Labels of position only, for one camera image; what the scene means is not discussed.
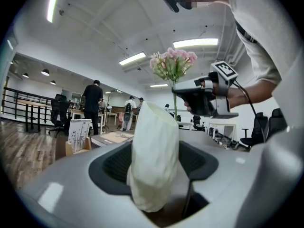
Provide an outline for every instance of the textured vase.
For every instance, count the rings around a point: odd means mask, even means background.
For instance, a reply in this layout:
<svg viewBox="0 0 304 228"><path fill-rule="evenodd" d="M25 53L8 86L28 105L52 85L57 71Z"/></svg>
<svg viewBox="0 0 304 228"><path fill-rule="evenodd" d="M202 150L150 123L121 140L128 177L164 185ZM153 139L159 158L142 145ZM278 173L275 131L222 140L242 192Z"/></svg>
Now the textured vase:
<svg viewBox="0 0 304 228"><path fill-rule="evenodd" d="M157 212L166 204L177 171L178 153L177 122L162 108L144 101L136 124L127 181L137 208Z"/></svg>

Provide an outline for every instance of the black backpack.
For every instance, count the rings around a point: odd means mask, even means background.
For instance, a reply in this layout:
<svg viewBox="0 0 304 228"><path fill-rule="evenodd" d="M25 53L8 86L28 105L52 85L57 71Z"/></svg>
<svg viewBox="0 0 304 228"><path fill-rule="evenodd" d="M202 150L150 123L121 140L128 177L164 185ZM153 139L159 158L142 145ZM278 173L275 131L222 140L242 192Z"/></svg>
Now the black backpack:
<svg viewBox="0 0 304 228"><path fill-rule="evenodd" d="M124 108L124 113L131 113L131 104L128 103Z"/></svg>

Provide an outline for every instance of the wooden floor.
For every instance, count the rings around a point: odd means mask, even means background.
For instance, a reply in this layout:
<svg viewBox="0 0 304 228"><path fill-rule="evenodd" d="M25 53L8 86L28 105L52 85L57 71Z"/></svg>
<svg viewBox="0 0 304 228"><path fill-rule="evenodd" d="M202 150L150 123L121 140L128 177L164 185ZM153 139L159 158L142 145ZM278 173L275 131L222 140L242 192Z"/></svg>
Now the wooden floor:
<svg viewBox="0 0 304 228"><path fill-rule="evenodd" d="M109 118L107 132L117 131L114 118ZM41 127L39 133L26 133L24 123L1 119L0 158L13 186L19 189L55 161L55 133L52 127Z"/></svg>

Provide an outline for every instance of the headset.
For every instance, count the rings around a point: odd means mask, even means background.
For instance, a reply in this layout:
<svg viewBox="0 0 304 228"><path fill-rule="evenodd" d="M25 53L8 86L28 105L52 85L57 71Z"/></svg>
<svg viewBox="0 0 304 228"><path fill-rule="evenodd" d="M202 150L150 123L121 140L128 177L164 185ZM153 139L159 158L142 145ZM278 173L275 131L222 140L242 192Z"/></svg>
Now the headset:
<svg viewBox="0 0 304 228"><path fill-rule="evenodd" d="M178 13L180 11L179 7L177 6L177 3L179 3L183 8L187 10L192 9L191 2L182 2L181 0L164 0L164 2L175 13Z"/></svg>

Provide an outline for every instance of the flower bouquet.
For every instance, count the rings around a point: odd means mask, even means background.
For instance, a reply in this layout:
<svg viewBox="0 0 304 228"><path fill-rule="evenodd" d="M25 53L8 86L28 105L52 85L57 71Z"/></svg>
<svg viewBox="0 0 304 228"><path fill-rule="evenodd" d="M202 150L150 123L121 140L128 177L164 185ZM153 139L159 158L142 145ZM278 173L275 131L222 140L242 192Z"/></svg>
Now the flower bouquet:
<svg viewBox="0 0 304 228"><path fill-rule="evenodd" d="M169 82L169 85L174 86L187 70L191 68L198 57L194 52L186 52L184 50L173 50L169 48L167 52L160 54L154 53L151 55L150 68L153 73ZM176 94L173 94L175 120L177 121Z"/></svg>

